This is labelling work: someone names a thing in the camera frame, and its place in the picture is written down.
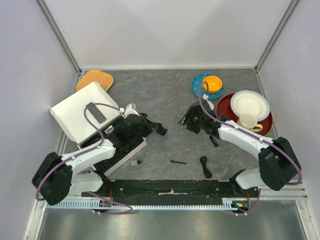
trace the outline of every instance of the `grey tile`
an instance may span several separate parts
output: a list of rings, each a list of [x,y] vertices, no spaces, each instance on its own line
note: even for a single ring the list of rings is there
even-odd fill
[[[219,147],[215,148],[204,131],[195,134],[177,124],[189,106],[198,100],[191,91],[191,81],[196,75],[212,73],[219,76],[225,86],[223,96],[241,90],[261,93],[253,69],[107,72],[114,77],[108,94],[120,107],[135,103],[138,112],[148,114],[151,121],[162,123],[168,129],[165,136],[152,133],[147,137],[147,146],[131,159],[141,160],[142,164],[131,166],[128,161],[109,176],[111,179],[205,179],[201,156],[208,159],[212,179],[227,180],[241,169],[258,166],[258,161],[239,147],[217,140]],[[219,99],[213,101],[215,106]],[[69,143],[66,149],[73,149],[72,145]],[[186,162],[187,165],[170,163],[170,160]]]

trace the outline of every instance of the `red plate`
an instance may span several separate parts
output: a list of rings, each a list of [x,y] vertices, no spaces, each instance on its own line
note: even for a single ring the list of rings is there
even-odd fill
[[[223,98],[221,98],[221,100],[218,102],[217,106],[216,106],[216,115],[225,115],[227,117],[229,117],[231,120],[237,122],[238,121],[238,116],[235,115],[235,113],[232,111],[231,109],[231,98],[235,93],[230,93],[226,96],[224,96]],[[263,126],[263,129],[261,131],[256,132],[257,134],[260,134],[262,136],[267,135],[271,128],[272,128],[272,123],[273,123],[273,118],[272,118],[272,114],[271,112],[269,113],[269,116],[262,120],[262,121],[258,121],[258,124],[261,124]]]

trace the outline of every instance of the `black cable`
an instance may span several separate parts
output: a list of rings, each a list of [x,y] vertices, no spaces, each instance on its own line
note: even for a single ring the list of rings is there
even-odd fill
[[[210,179],[212,177],[212,173],[207,168],[207,161],[208,161],[207,157],[205,157],[205,156],[200,157],[200,163],[201,163],[201,165],[203,167],[204,176],[207,179]]]

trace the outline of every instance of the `mug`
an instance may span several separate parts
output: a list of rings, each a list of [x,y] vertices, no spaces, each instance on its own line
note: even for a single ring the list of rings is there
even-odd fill
[[[261,124],[257,124],[256,117],[250,113],[242,114],[236,123],[252,132],[260,132],[263,129]]]

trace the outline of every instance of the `white bowl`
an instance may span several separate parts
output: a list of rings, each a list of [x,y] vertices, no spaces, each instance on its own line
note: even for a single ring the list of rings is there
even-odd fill
[[[242,114],[252,114],[258,122],[266,119],[270,113],[268,101],[255,91],[238,91],[232,96],[230,104],[238,117]]]

